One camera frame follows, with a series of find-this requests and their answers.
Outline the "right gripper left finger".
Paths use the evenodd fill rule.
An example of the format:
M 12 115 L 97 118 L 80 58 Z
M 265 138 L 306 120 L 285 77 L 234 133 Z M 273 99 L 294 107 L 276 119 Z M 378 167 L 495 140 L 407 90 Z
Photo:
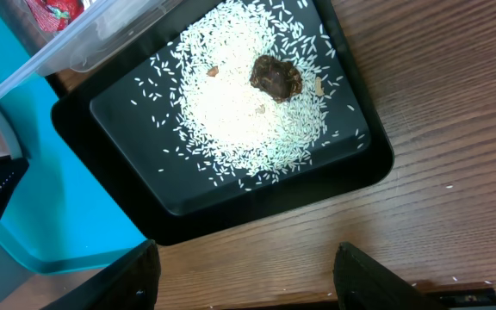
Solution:
M 158 247 L 148 239 L 42 310 L 153 310 L 160 276 Z

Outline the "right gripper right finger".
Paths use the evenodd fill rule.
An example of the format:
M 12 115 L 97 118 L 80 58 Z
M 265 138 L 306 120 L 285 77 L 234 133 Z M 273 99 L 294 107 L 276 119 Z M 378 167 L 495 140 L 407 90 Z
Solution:
M 339 244 L 333 282 L 341 310 L 444 310 L 439 302 L 349 242 Z

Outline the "red snack wrapper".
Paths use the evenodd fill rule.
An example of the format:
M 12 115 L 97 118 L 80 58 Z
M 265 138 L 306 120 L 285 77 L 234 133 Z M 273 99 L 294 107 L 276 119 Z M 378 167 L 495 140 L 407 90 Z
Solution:
M 39 28 L 48 33 L 64 30 L 84 12 L 81 0 L 26 0 Z

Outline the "pile of white rice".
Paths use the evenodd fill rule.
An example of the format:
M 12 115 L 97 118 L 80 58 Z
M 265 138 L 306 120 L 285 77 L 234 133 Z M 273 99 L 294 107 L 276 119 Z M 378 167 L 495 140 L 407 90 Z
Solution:
M 255 60 L 290 61 L 303 90 L 277 103 L 250 84 Z M 224 1 L 125 79 L 126 108 L 214 186 L 277 183 L 369 144 L 338 52 L 309 1 Z

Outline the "brown food chunk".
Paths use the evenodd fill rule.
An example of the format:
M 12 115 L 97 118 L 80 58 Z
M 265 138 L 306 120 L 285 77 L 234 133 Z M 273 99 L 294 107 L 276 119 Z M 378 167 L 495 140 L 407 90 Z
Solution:
M 303 90 L 301 73 L 293 63 L 270 55 L 262 55 L 255 60 L 250 84 L 277 103 L 286 102 Z

